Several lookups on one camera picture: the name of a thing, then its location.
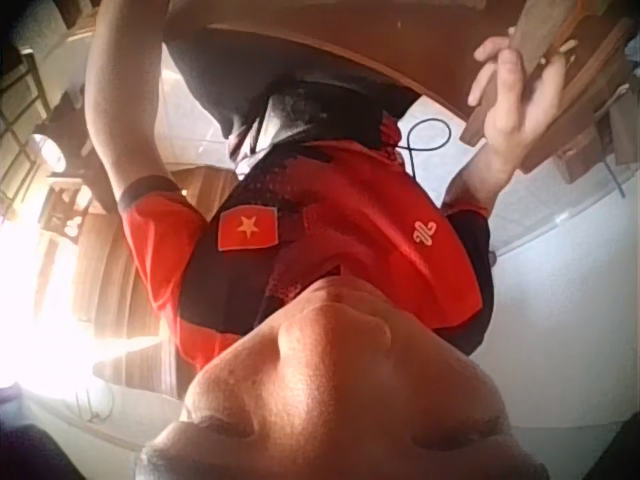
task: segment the vietnam flag patch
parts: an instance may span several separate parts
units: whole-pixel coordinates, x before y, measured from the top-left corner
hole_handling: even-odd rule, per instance
[[[220,214],[218,250],[252,250],[278,244],[278,210],[243,205]]]

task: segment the red and black shirt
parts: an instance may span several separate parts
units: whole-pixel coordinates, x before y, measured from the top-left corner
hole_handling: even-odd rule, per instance
[[[439,209],[405,172],[395,121],[381,112],[376,132],[373,145],[314,135],[276,144],[210,222],[168,178],[125,191],[138,270],[196,367],[328,275],[371,283],[465,353],[482,342],[493,309],[486,215]]]

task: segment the person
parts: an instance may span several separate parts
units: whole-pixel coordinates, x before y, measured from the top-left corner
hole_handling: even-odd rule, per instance
[[[383,101],[279,83],[229,124],[251,168],[207,222],[154,142],[167,3],[105,0],[86,83],[139,273],[199,370],[136,478],[546,478],[467,355],[493,310],[488,217],[558,109],[563,58],[525,92],[509,38],[478,48],[469,103],[494,72],[497,103],[439,208]]]

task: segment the yellow star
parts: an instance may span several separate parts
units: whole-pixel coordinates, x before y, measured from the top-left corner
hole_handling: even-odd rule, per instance
[[[240,218],[242,219],[242,226],[238,228],[238,231],[246,233],[248,239],[251,238],[251,234],[253,234],[253,232],[260,231],[256,228],[256,217],[251,217],[251,218],[240,217]]]

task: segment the hand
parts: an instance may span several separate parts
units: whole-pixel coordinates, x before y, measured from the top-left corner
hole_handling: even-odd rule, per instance
[[[474,53],[487,62],[476,77],[469,105],[477,106],[489,80],[497,72],[498,98],[487,114],[485,137],[493,155],[518,168],[527,151],[555,118],[564,86],[564,56],[556,55],[525,97],[525,77],[520,53],[510,48],[509,37],[491,37]]]

